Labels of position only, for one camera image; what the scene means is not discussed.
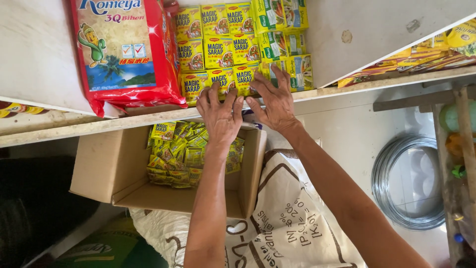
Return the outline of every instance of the metal wire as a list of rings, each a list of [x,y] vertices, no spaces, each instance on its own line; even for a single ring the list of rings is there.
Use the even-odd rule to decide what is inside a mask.
[[[413,231],[425,231],[439,227],[445,222],[443,201],[427,215],[410,218],[402,214],[392,201],[389,191],[389,174],[399,157],[406,151],[429,147],[436,150],[436,139],[427,135],[406,135],[389,142],[378,154],[372,169],[372,191],[374,198],[387,217],[395,224]]]

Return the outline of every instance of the white tiled floor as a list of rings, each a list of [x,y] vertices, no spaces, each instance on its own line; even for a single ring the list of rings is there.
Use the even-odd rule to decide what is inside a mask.
[[[417,107],[375,113],[372,103],[376,99],[407,97],[444,87],[422,89],[413,85],[355,93],[297,103],[295,110],[311,136],[321,138],[324,150],[372,197],[370,175],[380,149],[399,134],[435,134],[431,113],[419,113]],[[273,131],[268,133],[268,138],[269,146],[273,148],[288,146]],[[409,152],[398,161],[391,174],[394,202],[410,216],[427,212],[441,198],[440,185],[435,180],[432,166],[432,161],[437,158],[430,156],[423,150]],[[439,267],[449,258],[444,225],[424,232],[412,232],[395,225],[394,229],[432,266]]]

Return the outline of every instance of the red noodle package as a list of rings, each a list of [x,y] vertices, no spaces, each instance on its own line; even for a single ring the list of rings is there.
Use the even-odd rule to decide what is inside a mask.
[[[104,102],[125,107],[177,104],[176,1],[71,0],[84,92],[97,116]]]

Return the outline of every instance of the black object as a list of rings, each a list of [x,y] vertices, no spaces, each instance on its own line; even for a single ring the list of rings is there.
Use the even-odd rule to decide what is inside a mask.
[[[75,158],[0,160],[0,268],[21,267],[97,210],[69,192]]]

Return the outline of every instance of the wooden pole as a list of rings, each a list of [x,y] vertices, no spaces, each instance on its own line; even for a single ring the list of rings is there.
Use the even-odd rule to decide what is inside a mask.
[[[454,87],[456,109],[458,112],[459,133],[461,135],[461,147],[465,158],[465,167],[468,178],[469,201],[471,203],[473,234],[476,235],[476,155],[473,145],[473,131],[469,115],[469,103],[467,88]]]

